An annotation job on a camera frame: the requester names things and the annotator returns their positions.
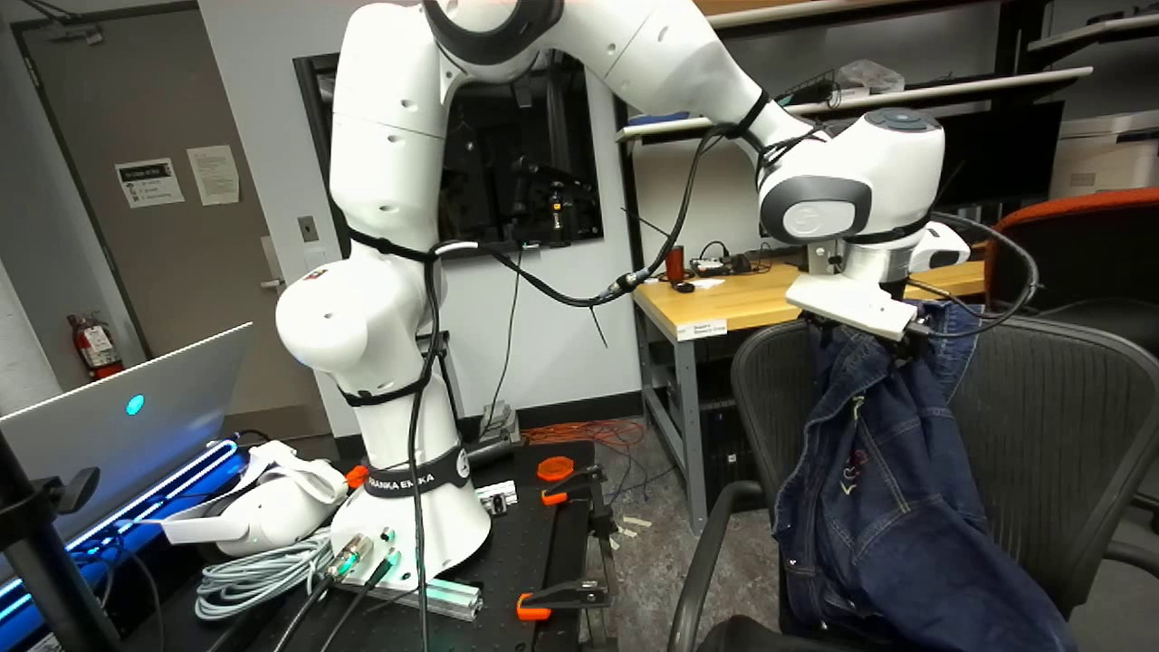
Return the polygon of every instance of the mesh backrest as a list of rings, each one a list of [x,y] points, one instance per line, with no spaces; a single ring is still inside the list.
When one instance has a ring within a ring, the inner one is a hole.
[[[733,365],[768,501],[817,400],[802,321],[753,332]],[[1010,317],[981,338],[954,409],[997,538],[1074,612],[1159,441],[1159,365],[1122,338]]]

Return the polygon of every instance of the black table surface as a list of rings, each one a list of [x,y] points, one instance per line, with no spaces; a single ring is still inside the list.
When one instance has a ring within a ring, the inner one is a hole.
[[[587,549],[587,497],[569,501],[567,507],[540,502],[538,463],[543,457],[573,457],[575,467],[595,461],[592,441],[561,441],[561,446],[531,446],[511,463],[476,470],[476,485],[515,479],[520,502],[506,515],[493,519],[493,532],[476,559],[459,568],[444,571],[444,579],[459,579],[482,586],[482,612],[469,618],[428,616],[428,639],[435,652],[555,652],[575,648],[579,639],[579,612],[555,612],[550,624],[531,627],[520,624],[515,600],[527,590],[540,590],[550,584],[585,579],[585,549]],[[304,590],[293,590],[266,608],[254,608],[230,624],[200,624],[194,616],[194,590],[180,586],[168,596],[165,618],[150,618],[144,627],[127,638],[127,648],[155,648],[155,624],[165,624],[168,652],[176,648],[276,648],[283,630],[291,627],[293,612],[304,600]],[[313,606],[310,616],[298,624],[285,652],[320,652],[330,638],[334,624],[347,608],[351,592],[334,590],[325,600]],[[386,606],[368,596],[342,632],[334,648],[425,648],[421,612],[411,606]]]

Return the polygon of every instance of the jeans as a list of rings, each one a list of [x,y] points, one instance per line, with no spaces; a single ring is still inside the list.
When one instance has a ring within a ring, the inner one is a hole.
[[[962,303],[929,309],[929,321],[974,329]],[[974,345],[817,324],[824,394],[774,502],[785,630],[883,648],[1077,648],[1042,586],[986,532],[951,409]]]

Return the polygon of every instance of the cable bundle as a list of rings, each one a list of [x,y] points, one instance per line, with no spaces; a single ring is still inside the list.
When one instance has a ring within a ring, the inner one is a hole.
[[[223,563],[203,568],[203,584],[195,586],[194,612],[200,618],[231,618],[263,600],[273,600],[279,592],[291,592],[293,586],[310,584],[310,592],[314,590],[313,579],[330,561],[330,536],[314,532],[313,538],[273,548],[263,555],[231,559]]]

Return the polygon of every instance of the table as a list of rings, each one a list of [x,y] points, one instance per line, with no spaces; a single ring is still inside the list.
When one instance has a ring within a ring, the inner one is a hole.
[[[432,648],[476,652],[476,648],[527,648],[527,652],[573,652],[579,643],[579,612],[555,612],[550,624],[527,627],[515,618],[515,596],[550,584],[579,579],[587,559],[592,502],[575,497],[567,507],[540,502],[538,463],[543,457],[569,452],[575,467],[595,461],[592,441],[531,446],[515,461],[520,507],[493,519],[493,536],[446,579],[482,586],[482,612],[476,624],[432,616]],[[200,624],[194,616],[194,586],[168,600],[168,648],[276,648],[304,592],[285,592],[267,608],[254,608],[231,624]],[[330,592],[293,630],[285,652],[314,652],[330,627],[342,618],[351,592]],[[144,624],[127,639],[127,652],[155,648],[155,630]],[[346,624],[334,648],[421,648],[421,612],[404,606],[362,600]]]
[[[692,526],[700,530],[710,511],[708,490],[708,434],[704,434],[704,359],[730,365],[737,345],[760,324],[793,321],[802,309],[785,300],[790,283],[802,274],[793,265],[768,265],[750,274],[725,274],[714,289],[677,292],[666,283],[648,283],[636,292],[638,350],[643,350],[643,394],[645,412],[660,426],[690,493]],[[986,260],[934,268],[913,274],[922,284],[934,284],[954,295],[986,292]]]

